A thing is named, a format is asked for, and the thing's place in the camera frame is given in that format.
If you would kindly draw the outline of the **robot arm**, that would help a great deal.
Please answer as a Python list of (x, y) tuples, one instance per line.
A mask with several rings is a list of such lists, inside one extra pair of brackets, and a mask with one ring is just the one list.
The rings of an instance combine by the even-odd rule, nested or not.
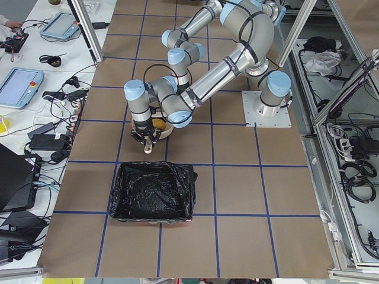
[[(246, 75), (260, 90), (254, 102), (255, 112), (273, 117), (282, 108), (290, 91), (291, 79), (269, 65), (267, 52), (272, 46), (274, 28), (286, 8), (274, 1), (208, 1), (201, 9), (175, 30), (162, 34), (162, 44), (168, 49), (169, 76), (153, 81), (130, 80), (124, 93), (134, 124), (131, 136), (146, 147), (153, 147), (162, 130), (153, 124), (157, 103), (162, 119), (176, 128), (187, 126), (194, 111), (226, 84)], [(236, 41), (236, 48), (211, 70), (193, 81), (188, 68), (204, 57), (204, 47), (190, 39), (212, 20), (221, 25)]]
[(168, 51), (168, 62), (177, 92), (194, 88), (188, 67), (204, 56), (204, 47), (190, 43), (190, 38), (204, 29), (215, 18), (230, 33), (236, 49), (197, 83), (208, 92), (215, 92), (241, 73), (258, 77), (269, 70), (266, 57), (286, 8), (274, 1), (208, 1), (188, 21), (175, 30), (162, 34), (162, 44)]

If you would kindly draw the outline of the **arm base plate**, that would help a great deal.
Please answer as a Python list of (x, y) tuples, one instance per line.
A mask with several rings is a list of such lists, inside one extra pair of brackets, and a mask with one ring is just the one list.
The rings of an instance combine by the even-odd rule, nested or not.
[(242, 102), (247, 127), (291, 128), (285, 98), (279, 106), (271, 107), (261, 101), (261, 91), (242, 91)]

